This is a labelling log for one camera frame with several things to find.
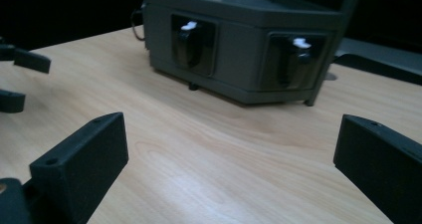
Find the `wooden table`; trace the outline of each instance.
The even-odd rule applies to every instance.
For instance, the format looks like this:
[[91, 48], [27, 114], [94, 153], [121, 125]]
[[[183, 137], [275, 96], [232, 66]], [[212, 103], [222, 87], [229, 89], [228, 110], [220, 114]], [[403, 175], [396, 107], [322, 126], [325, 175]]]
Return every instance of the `wooden table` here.
[[0, 66], [0, 88], [27, 95], [0, 113], [0, 177], [26, 182], [37, 157], [123, 112], [129, 163], [90, 223], [390, 223], [332, 163], [341, 117], [422, 142], [421, 87], [338, 65], [314, 107], [247, 107], [155, 72], [129, 29], [35, 52], [49, 75]]

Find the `gray plastic device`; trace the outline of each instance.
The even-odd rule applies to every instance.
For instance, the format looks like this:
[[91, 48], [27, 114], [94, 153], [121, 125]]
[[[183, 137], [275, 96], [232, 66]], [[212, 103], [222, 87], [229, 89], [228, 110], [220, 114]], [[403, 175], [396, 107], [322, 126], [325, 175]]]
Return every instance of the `gray plastic device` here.
[[313, 106], [357, 0], [144, 0], [150, 65], [241, 104]]

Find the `screw hole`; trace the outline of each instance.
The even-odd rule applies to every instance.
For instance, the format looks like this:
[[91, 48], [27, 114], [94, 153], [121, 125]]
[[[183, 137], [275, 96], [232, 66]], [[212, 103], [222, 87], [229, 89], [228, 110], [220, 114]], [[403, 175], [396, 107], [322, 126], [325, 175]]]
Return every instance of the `screw hole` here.
[[53, 164], [56, 164], [58, 161], [59, 161], [59, 159], [57, 159], [57, 158], [51, 158], [51, 159], [46, 161], [46, 164], [47, 165], [53, 165]]

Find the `black mounting arm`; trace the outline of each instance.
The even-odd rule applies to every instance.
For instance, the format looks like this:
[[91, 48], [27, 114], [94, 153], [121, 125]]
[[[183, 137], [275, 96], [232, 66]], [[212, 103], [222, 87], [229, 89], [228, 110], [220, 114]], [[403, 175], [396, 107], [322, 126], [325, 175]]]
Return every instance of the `black mounting arm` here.
[[422, 223], [422, 145], [366, 118], [343, 116], [335, 167], [392, 222]]
[[123, 114], [95, 118], [32, 162], [23, 186], [0, 179], [0, 222], [87, 223], [127, 162]]
[[[14, 61], [15, 66], [46, 74], [50, 72], [50, 59], [6, 44], [2, 37], [0, 37], [0, 61]], [[22, 112], [24, 104], [24, 94], [0, 90], [0, 112]]]

